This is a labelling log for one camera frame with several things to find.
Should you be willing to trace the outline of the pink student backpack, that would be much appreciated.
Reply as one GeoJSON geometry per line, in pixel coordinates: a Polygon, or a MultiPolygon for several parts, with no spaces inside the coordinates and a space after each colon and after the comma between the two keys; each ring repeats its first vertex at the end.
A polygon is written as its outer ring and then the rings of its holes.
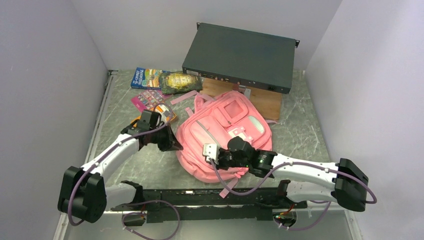
{"type": "Polygon", "coordinates": [[[194,96],[194,108],[186,108],[188,119],[176,131],[183,149],[176,152],[181,166],[204,183],[217,183],[213,167],[203,156],[204,144],[216,144],[226,149],[234,137],[241,137],[255,149],[272,150],[272,131],[251,101],[237,91],[216,97],[195,90],[181,99],[194,96]]]}

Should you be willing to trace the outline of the dark green yellow book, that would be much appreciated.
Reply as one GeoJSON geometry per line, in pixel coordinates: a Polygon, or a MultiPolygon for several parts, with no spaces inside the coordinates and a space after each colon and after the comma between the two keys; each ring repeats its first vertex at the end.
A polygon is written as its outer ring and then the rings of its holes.
{"type": "Polygon", "coordinates": [[[163,72],[159,75],[161,92],[164,95],[184,94],[190,91],[201,91],[203,79],[182,71],[163,72]]]}

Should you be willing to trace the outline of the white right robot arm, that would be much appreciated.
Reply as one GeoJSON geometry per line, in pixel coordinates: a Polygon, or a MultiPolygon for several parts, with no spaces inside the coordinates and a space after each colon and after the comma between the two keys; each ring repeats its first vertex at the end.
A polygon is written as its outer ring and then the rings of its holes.
{"type": "Polygon", "coordinates": [[[274,151],[255,149],[241,137],[234,137],[227,148],[204,144],[203,156],[220,182],[219,170],[243,168],[261,178],[282,180],[282,189],[275,194],[276,203],[287,208],[303,201],[335,202],[354,212],[364,212],[367,204],[376,204],[368,176],[350,159],[339,162],[315,162],[292,158],[274,151]]]}

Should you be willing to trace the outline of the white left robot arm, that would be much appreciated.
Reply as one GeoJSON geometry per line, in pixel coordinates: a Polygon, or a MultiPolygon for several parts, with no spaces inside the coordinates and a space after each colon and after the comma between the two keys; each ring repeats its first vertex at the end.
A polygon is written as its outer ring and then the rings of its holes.
{"type": "Polygon", "coordinates": [[[118,167],[149,144],[157,145],[162,152],[183,150],[169,123],[158,112],[144,110],[101,154],[64,172],[57,208],[67,214],[72,226],[94,223],[104,211],[119,205],[137,210],[144,204],[142,185],[128,180],[111,187],[105,183],[118,167]]]}

